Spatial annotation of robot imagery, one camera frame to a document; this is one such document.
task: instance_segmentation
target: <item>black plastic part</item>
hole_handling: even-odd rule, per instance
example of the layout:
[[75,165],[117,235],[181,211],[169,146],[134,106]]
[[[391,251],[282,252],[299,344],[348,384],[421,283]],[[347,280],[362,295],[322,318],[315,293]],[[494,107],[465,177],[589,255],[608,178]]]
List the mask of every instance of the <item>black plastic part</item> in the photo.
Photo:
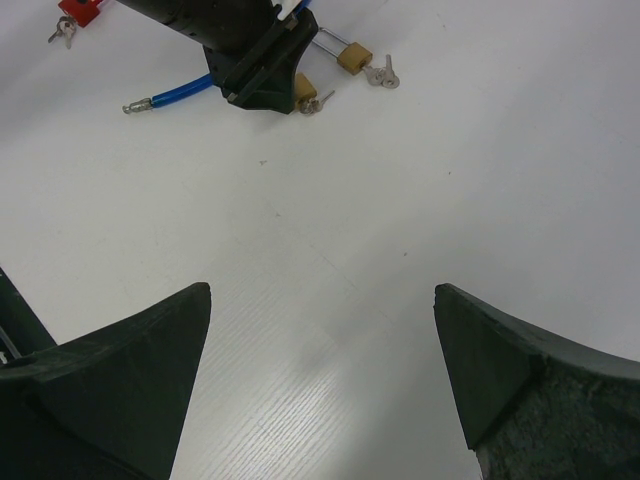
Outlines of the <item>black plastic part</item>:
[[308,9],[277,19],[271,0],[118,0],[204,47],[223,96],[246,110],[295,108],[298,62],[318,33]]
[[0,478],[168,479],[210,312],[195,284],[0,368]]
[[14,348],[7,345],[6,338],[10,339],[20,356],[56,346],[47,329],[0,268],[0,354],[12,360],[16,355],[12,353]]
[[640,364],[507,315],[452,285],[435,318],[485,479],[640,479]]
[[120,3],[224,53],[241,53],[271,27],[271,0],[118,0]]
[[303,9],[283,22],[274,22],[242,55],[227,55],[205,47],[214,84],[237,107],[291,113],[295,108],[298,62],[317,33],[313,14]]

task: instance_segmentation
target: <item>cable end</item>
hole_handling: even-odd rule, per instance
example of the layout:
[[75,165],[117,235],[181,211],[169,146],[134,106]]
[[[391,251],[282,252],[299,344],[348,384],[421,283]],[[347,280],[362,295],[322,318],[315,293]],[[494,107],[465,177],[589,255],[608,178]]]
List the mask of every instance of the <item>cable end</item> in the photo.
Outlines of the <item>cable end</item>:
[[153,105],[151,104],[150,98],[143,98],[142,100],[138,100],[137,102],[133,102],[122,107],[122,111],[127,115],[131,113],[144,112],[151,109],[153,109]]

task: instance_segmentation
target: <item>brass padlock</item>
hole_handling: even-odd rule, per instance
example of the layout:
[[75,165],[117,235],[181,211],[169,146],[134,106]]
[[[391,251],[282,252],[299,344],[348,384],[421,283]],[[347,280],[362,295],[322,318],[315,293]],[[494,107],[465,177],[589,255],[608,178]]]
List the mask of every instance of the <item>brass padlock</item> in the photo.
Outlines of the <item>brass padlock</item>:
[[351,75],[357,75],[373,60],[373,53],[357,42],[352,43],[338,55],[338,65]]
[[333,55],[338,60],[338,65],[344,68],[351,75],[357,75],[358,73],[360,73],[362,69],[369,65],[371,63],[371,60],[373,60],[373,53],[364,48],[358,42],[350,43],[328,28],[321,27],[319,31],[322,33],[326,33],[330,37],[336,39],[338,42],[346,45],[346,48],[341,53],[336,53],[323,43],[320,43],[315,39],[313,40],[313,43],[315,45],[317,45],[330,55]]
[[296,102],[296,110],[300,110],[300,105],[312,98],[316,98],[318,91],[304,73],[296,73],[293,96]]

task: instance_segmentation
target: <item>blue cable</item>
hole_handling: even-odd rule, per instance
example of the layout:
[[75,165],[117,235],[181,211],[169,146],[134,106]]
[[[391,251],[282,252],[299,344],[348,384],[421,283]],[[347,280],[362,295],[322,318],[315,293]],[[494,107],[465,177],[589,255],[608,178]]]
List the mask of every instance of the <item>blue cable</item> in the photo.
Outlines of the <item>blue cable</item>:
[[178,88],[174,88],[173,90],[169,90],[168,92],[161,93],[154,97],[151,97],[151,107],[152,108],[162,108],[167,105],[171,105],[172,103],[179,102],[191,95],[195,95],[196,93],[200,93],[203,90],[206,90],[209,87],[213,86],[213,79],[211,75],[204,75],[193,82],[189,82],[186,85],[183,85]]

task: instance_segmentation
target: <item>small silver key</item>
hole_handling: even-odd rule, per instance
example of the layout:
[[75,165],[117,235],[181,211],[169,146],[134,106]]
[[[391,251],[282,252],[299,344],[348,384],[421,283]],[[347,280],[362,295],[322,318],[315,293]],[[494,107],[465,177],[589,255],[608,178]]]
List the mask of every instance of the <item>small silver key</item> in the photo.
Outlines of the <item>small silver key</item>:
[[371,66],[366,66],[362,69],[362,71],[367,76],[369,85],[373,85],[374,87],[382,85],[382,81],[384,80],[384,68],[374,68]]
[[320,113],[324,108],[324,104],[327,100],[329,100],[336,93],[335,90],[332,90],[327,95],[324,96],[321,100],[317,98],[312,98],[305,102],[302,102],[300,105],[300,113],[306,116],[315,115],[316,113]]
[[60,17],[60,20],[58,20],[58,23],[56,23],[56,31],[53,32],[53,35],[49,37],[47,43],[52,43],[56,38],[62,37],[64,35],[64,32],[62,31],[62,22],[64,20],[66,20],[66,17]]
[[335,95],[336,91],[331,90],[327,95],[324,96],[322,100],[315,100],[313,102],[313,113],[320,113],[324,108],[324,104],[327,100],[329,100],[333,95]]
[[76,34],[76,22],[63,22],[62,33],[64,34],[64,44],[66,45],[67,50],[69,50],[71,48],[71,40]]
[[76,33],[76,22],[72,17],[63,16],[60,17],[56,24],[56,31],[47,40],[48,43],[52,43],[58,37],[64,37],[64,43],[67,49],[71,48],[71,40]]
[[393,71],[393,65],[391,63],[391,55],[387,55],[387,64],[384,67],[384,75],[382,78],[382,86],[384,88],[398,88],[400,86],[400,79]]

